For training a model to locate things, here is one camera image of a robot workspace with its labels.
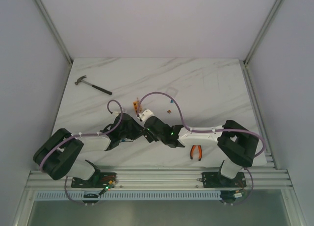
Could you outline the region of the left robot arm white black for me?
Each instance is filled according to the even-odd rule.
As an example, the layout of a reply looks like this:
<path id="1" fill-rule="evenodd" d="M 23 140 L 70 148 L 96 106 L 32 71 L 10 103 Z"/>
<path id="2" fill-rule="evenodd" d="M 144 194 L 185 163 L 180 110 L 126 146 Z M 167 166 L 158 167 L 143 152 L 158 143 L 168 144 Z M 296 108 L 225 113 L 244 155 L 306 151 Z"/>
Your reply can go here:
<path id="1" fill-rule="evenodd" d="M 83 149 L 82 137 L 105 138 L 106 151 L 118 146 L 123 139 L 136 140 L 144 128 L 126 113 L 120 113 L 112 124 L 98 133 L 73 135 L 65 128 L 57 130 L 34 154 L 33 161 L 53 180 L 66 176 Z"/>

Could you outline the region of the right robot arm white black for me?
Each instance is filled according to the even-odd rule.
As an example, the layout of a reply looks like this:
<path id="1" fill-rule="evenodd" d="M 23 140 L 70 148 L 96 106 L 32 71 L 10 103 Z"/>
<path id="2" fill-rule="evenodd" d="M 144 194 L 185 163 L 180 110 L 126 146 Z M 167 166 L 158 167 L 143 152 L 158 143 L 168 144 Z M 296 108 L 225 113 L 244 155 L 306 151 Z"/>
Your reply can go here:
<path id="1" fill-rule="evenodd" d="M 220 148 L 226 159 L 213 177 L 223 187 L 235 185 L 236 178 L 242 168 L 253 165 L 255 157 L 263 150 L 256 152 L 260 137 L 248 131 L 239 123 L 227 120 L 224 125 L 213 127 L 210 130 L 202 128 L 195 130 L 184 125 L 169 126 L 147 110 L 138 116 L 144 127 L 155 138 L 171 148 L 191 147 L 190 158 L 193 158 L 193 149 L 199 148 L 199 160 L 202 159 L 202 147 Z"/>

